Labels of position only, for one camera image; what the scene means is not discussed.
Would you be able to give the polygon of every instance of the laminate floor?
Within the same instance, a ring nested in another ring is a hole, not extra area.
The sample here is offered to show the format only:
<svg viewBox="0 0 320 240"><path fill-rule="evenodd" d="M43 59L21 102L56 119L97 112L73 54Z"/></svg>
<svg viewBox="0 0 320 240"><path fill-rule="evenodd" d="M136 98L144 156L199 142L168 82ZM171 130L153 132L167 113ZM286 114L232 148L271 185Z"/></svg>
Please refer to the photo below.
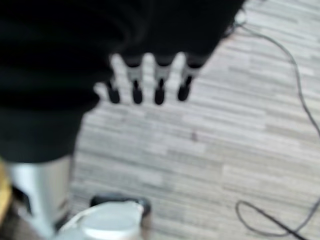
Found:
<svg viewBox="0 0 320 240"><path fill-rule="evenodd" d="M306 102L320 124L320 1L251 0L245 8L248 28L277 39L296 58ZM287 57L239 29L220 43L187 103L176 101L183 60L175 59L166 102L156 106L147 55L145 101L136 106L124 65L113 59L123 103L102 100L84 119L72 213L85 209L95 193L120 191L152 201L146 240L268 239L238 221L238 200L297 226L320 197L320 140L297 97ZM106 99L101 86L97 91ZM243 215L257 228L281 233L251 210ZM320 211L301 233L320 238ZM0 239L38 238L10 214Z"/></svg>

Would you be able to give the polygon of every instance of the black fabric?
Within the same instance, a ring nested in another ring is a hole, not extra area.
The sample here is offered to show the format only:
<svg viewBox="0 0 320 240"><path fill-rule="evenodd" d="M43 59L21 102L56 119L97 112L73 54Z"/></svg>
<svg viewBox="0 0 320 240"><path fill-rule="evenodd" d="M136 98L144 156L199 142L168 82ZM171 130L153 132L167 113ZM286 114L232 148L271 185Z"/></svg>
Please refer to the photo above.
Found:
<svg viewBox="0 0 320 240"><path fill-rule="evenodd" d="M0 155L72 154L112 53L208 55L243 0L0 1Z"/></svg>

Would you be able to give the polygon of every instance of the cable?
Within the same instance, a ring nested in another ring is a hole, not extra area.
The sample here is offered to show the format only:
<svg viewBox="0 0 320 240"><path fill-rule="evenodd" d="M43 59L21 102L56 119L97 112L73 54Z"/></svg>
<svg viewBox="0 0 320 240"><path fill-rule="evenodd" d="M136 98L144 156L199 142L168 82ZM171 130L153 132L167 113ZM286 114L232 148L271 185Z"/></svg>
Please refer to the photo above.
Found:
<svg viewBox="0 0 320 240"><path fill-rule="evenodd" d="M305 111L305 113L307 114L311 124L314 126L314 128L316 129L317 131L317 134L320 138L320 128L317 124L317 122L315 121L314 117L312 116L308 106L307 106L307 103L305 101L305 97L304 97L304 94L303 94L303 91L302 91L302 85L301 85L301 74L300 74L300 71L299 71L299 66L294 58L294 56L289 52L289 50L287 48L285 48L282 44L280 44L279 42L277 42L276 40L274 40L273 38L267 36L267 35L264 35L264 34L261 34L259 32L256 32L252 29L249 29L247 27L245 27L245 24L247 23L247 17L245 18L245 20L242 22L242 23L237 23L237 21L234 21L234 29L236 28L242 28L243 30L245 30L246 32L256 36L256 37L259 37L259 38L263 38L273 44L275 44L278 48L280 48L287 56L288 58L290 59L290 62L292 63L293 65L293 68L294 68L294 73L295 73L295 78L296 78L296 86L297 86L297 93L298 93L298 97L300 99L300 102L301 102L301 105L302 105L302 108L303 110ZM259 229L256 229L252 226L250 226L245 220L244 218L242 217L241 215L241 212L240 212L240 206L241 205L245 205L249 208L252 208L254 210L256 210L259 214L263 215L264 217L266 217L267 219L269 219L270 221L272 221L273 223L275 223L276 225L278 225L280 228L284 229L286 232L285 233L272 233L272 232L265 232L265 231L261 231ZM289 235L293 235L295 238L299 239L299 240L308 240L307 238L301 236L298 232L303 228L305 227L310 219L314 216L314 214L316 213L317 209L319 208L320 206L320 198L315 202L315 204L313 205L313 207L311 208L308 216L306 217L306 219L296 228L296 229L290 229L288 226L286 226L285 224L281 223L279 220L277 220L276 218L270 216L269 214L267 214L266 212L264 212L262 209L256 207L255 205L251 204L250 202L247 202L247 201L238 201L235 205L235 212L236 212L236 215L238 217L238 219L240 220L240 222L250 231L256 233L256 234L259 234L261 236L265 236L265 237L286 237L286 236L289 236Z"/></svg>

